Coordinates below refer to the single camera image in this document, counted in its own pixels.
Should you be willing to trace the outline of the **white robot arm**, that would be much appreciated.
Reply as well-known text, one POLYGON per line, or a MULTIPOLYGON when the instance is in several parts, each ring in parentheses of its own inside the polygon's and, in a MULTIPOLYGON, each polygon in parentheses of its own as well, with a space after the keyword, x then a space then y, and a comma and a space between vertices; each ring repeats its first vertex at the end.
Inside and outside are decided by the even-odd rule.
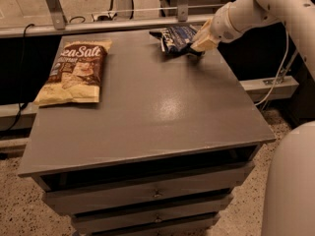
MULTIPOLYGON (((252 29, 281 24, 310 73, 315 71, 315 5, 311 0, 235 0, 219 8, 193 38, 204 52, 252 29)), ((261 236, 315 236, 315 122, 291 130, 270 164, 261 236)))

